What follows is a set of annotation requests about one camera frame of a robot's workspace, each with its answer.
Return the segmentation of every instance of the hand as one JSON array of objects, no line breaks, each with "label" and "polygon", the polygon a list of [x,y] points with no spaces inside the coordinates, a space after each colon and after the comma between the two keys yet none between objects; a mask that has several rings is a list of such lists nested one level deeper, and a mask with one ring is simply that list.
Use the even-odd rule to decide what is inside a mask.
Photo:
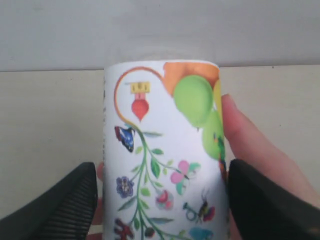
[{"label": "hand", "polygon": [[[224,135],[236,158],[246,161],[287,191],[320,208],[320,198],[317,192],[296,163],[266,139],[256,126],[237,109],[230,95],[222,97],[222,113]],[[97,168],[99,179],[102,179],[102,172],[103,163]],[[102,200],[99,199],[93,225],[102,223],[102,214]],[[241,240],[232,216],[230,219],[231,239]],[[102,240],[102,234],[89,235],[86,240]]]}]

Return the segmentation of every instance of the printed illustration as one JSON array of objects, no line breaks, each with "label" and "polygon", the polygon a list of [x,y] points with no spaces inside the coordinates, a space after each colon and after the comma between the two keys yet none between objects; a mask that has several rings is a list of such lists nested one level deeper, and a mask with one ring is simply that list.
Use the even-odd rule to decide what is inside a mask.
[{"label": "printed illustration", "polygon": [[209,207],[207,194],[204,195],[204,190],[202,190],[201,199],[202,205],[198,211],[194,210],[189,204],[186,202],[183,205],[183,209],[186,210],[185,217],[190,222],[201,223],[211,221],[216,213],[216,208],[214,206]]},{"label": "printed illustration", "polygon": [[[194,159],[179,159],[177,167],[173,159],[164,159],[164,151],[160,146],[148,144],[148,138],[161,138],[162,133],[157,131],[143,131],[133,121],[126,119],[118,107],[118,88],[125,76],[135,71],[147,71],[154,74],[162,81],[166,91],[172,96],[172,103],[187,119],[195,131],[202,130],[202,146],[211,159],[219,161],[222,178],[225,179],[225,147],[223,124],[221,114],[220,88],[215,88],[219,83],[219,70],[210,64],[167,62],[163,67],[165,74],[161,76],[152,68],[134,67],[120,76],[113,96],[113,103],[118,117],[121,119],[114,127],[116,139],[122,143],[124,149],[135,155],[141,155],[130,172],[118,176],[114,186],[117,194],[124,199],[118,212],[133,209],[131,220],[115,219],[114,234],[121,240],[134,239],[140,232],[141,239],[157,236],[161,240],[207,240],[213,237],[212,231],[194,227],[189,231],[177,229],[177,232],[166,231],[166,224],[174,224],[174,219],[166,217],[166,211],[171,211],[175,206],[175,197],[166,187],[159,182],[160,176],[170,179],[175,185],[176,192],[183,196],[192,185],[193,179],[201,170],[201,165]],[[149,82],[126,82],[130,86],[130,93],[134,95],[131,110],[137,120],[143,119],[152,107],[147,102],[150,93]],[[135,138],[140,138],[140,146],[135,145]],[[207,194],[201,195],[202,205],[194,210],[188,203],[183,205],[186,217],[195,224],[211,221],[215,216],[215,207],[209,206]],[[161,210],[161,215],[151,215],[150,203]]]}]

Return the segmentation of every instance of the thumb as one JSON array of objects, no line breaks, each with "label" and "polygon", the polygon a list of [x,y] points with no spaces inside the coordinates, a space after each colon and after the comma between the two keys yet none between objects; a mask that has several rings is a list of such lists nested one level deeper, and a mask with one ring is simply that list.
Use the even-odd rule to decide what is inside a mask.
[{"label": "thumb", "polygon": [[222,97],[224,134],[234,156],[246,161],[290,193],[319,205],[318,194],[297,164],[276,148],[257,127],[237,109],[230,95]]}]

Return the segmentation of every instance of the green leaf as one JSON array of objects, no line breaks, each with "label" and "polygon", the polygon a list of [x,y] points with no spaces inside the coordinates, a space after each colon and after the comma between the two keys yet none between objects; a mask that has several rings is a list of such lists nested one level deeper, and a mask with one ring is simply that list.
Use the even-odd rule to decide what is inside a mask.
[{"label": "green leaf", "polygon": [[154,184],[155,184],[157,187],[159,187],[159,188],[162,188],[162,187],[163,187],[163,185],[162,185],[160,182],[155,181]]},{"label": "green leaf", "polygon": [[135,203],[136,199],[137,196],[130,198],[118,209],[118,212],[130,208]]},{"label": "green leaf", "polygon": [[135,154],[141,153],[142,149],[143,149],[142,146],[138,146],[138,147],[135,149]]},{"label": "green leaf", "polygon": [[156,179],[158,179],[160,176],[160,166],[154,157],[151,158],[151,171]]},{"label": "green leaf", "polygon": [[141,203],[142,207],[144,207],[145,209],[149,209],[150,208],[149,205],[145,201],[143,201],[141,199],[140,199],[140,203]]},{"label": "green leaf", "polygon": [[166,164],[167,164],[168,166],[171,166],[173,163],[174,163],[174,160],[171,159],[171,160],[169,160]]},{"label": "green leaf", "polygon": [[182,237],[183,235],[185,235],[185,233],[186,233],[186,230],[181,230],[178,235]]},{"label": "green leaf", "polygon": [[150,197],[151,193],[147,187],[141,188],[140,190],[141,194],[145,197]]},{"label": "green leaf", "polygon": [[138,230],[140,228],[140,222],[138,219],[134,219],[134,228],[135,230]]},{"label": "green leaf", "polygon": [[131,170],[132,173],[135,173],[140,168],[140,165],[136,166],[134,169]]},{"label": "green leaf", "polygon": [[147,182],[148,182],[148,174],[146,173],[144,175],[144,184],[147,184]]},{"label": "green leaf", "polygon": [[157,138],[161,137],[163,134],[157,132],[144,131],[143,135],[145,135],[148,138]]},{"label": "green leaf", "polygon": [[151,152],[153,152],[154,154],[157,154],[157,155],[164,154],[164,152],[159,148],[152,149]]},{"label": "green leaf", "polygon": [[173,219],[165,217],[152,217],[150,218],[150,221],[154,222],[155,224],[167,224],[172,222]]}]

